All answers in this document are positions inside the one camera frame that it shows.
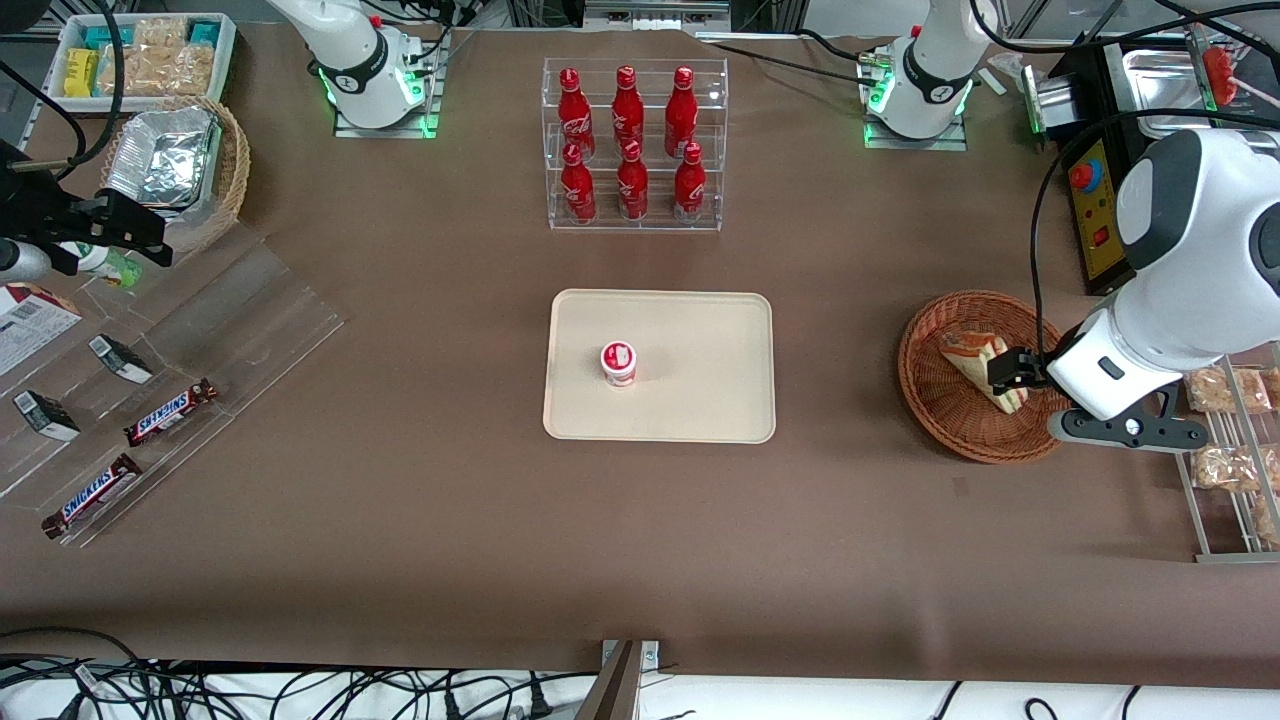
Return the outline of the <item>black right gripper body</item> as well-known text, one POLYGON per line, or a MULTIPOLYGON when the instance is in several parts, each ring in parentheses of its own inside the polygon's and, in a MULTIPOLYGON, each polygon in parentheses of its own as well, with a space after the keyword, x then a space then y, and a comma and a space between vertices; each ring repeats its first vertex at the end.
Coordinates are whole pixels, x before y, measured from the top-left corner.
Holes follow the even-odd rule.
POLYGON ((81 256, 64 243, 90 242, 95 200, 68 193, 46 170, 18 172, 28 158, 1 142, 1 272, 4 277, 79 273, 81 256))

